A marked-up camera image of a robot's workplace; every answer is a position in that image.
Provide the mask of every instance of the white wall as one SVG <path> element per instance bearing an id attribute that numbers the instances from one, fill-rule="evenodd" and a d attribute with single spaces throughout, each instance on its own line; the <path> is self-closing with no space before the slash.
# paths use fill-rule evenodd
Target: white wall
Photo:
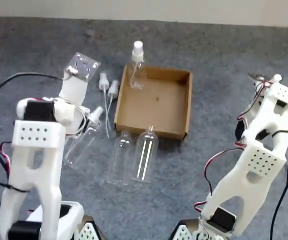
<path id="1" fill-rule="evenodd" d="M 288 27 L 288 0 L 0 0 L 0 16 Z"/>

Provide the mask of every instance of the metal bracket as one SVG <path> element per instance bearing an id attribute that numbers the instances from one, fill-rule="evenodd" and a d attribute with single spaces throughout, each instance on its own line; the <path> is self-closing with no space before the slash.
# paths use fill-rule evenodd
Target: metal bracket
<path id="1" fill-rule="evenodd" d="M 88 82 L 88 80 L 95 74 L 99 66 L 99 62 L 77 52 L 69 61 L 67 67 L 65 68 L 65 72 Z"/>

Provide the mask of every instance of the white spray nozzle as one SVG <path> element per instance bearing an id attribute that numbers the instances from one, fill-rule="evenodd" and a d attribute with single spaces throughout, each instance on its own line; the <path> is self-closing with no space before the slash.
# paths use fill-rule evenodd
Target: white spray nozzle
<path id="1" fill-rule="evenodd" d="M 104 109 L 101 106 L 98 106 L 93 112 L 88 116 L 89 121 L 96 123 L 99 121 L 100 115 L 104 112 Z"/>
<path id="2" fill-rule="evenodd" d="M 144 60 L 143 42 L 135 41 L 132 52 L 132 60 L 135 62 L 142 62 Z"/>
<path id="3" fill-rule="evenodd" d="M 107 93 L 108 97 L 115 99 L 118 96 L 118 87 L 119 82 L 117 80 L 113 80 Z"/>
<path id="4" fill-rule="evenodd" d="M 105 72 L 101 72 L 99 75 L 99 89 L 100 90 L 107 90 L 109 88 L 109 82 L 107 79 L 107 75 Z"/>

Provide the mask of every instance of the open box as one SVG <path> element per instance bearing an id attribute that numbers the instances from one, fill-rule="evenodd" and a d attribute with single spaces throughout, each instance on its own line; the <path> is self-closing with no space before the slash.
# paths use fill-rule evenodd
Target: open box
<path id="1" fill-rule="evenodd" d="M 127 66 L 120 85 L 115 113 L 117 131 L 140 134 L 154 126 L 159 137 L 184 139 L 188 134 L 192 73 L 146 67 L 142 89 L 129 85 Z"/>

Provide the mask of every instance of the perforated plate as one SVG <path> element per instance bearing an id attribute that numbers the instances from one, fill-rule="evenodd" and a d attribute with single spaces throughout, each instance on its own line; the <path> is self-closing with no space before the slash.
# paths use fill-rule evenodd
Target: perforated plate
<path id="1" fill-rule="evenodd" d="M 275 83 L 270 87 L 269 92 L 278 100 L 288 104 L 288 87 L 280 83 Z"/>
<path id="2" fill-rule="evenodd" d="M 57 122 L 15 122 L 13 145 L 33 148 L 57 148 L 65 139 L 65 128 Z"/>
<path id="3" fill-rule="evenodd" d="M 285 163 L 285 160 L 274 155 L 270 150 L 251 144 L 248 144 L 243 156 L 247 158 L 248 169 L 261 177 L 278 172 Z"/>
<path id="4" fill-rule="evenodd" d="M 99 240 L 92 223 L 85 223 L 83 229 L 79 233 L 79 240 Z"/>
<path id="5" fill-rule="evenodd" d="M 192 235 L 185 225 L 180 225 L 174 235 L 173 240 L 192 240 Z"/>

